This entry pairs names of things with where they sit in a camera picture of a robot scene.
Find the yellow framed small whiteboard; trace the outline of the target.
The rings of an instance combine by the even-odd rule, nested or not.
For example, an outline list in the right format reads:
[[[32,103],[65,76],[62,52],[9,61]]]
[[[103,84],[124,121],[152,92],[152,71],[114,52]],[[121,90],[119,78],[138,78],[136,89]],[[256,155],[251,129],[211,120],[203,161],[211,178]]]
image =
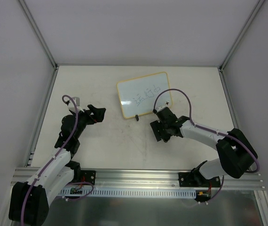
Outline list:
[[[173,106],[168,74],[159,72],[119,81],[117,91],[121,111],[125,119],[142,116],[153,111],[153,106]]]

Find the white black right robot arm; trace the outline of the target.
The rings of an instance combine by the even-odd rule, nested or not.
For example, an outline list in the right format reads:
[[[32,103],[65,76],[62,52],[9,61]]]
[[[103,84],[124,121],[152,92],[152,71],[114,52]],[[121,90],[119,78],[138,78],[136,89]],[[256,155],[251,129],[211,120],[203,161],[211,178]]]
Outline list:
[[[177,117],[168,107],[153,110],[157,120],[150,123],[157,141],[168,142],[181,137],[200,142],[218,153],[218,158],[204,161],[184,177],[189,186],[203,187],[216,177],[229,175],[239,179],[252,164],[258,164],[258,155],[239,129],[219,132],[193,123],[189,117]]]

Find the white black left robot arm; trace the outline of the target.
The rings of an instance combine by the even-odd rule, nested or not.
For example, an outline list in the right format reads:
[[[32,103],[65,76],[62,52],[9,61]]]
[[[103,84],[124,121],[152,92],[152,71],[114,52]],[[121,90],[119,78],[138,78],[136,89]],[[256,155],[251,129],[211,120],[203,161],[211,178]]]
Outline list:
[[[42,225],[59,192],[68,183],[80,182],[80,163],[72,160],[80,146],[79,137],[86,126],[102,122],[106,112],[105,108],[87,107],[69,106],[70,114],[62,118],[55,149],[45,165],[25,182],[15,183],[8,213],[10,220],[30,226]]]

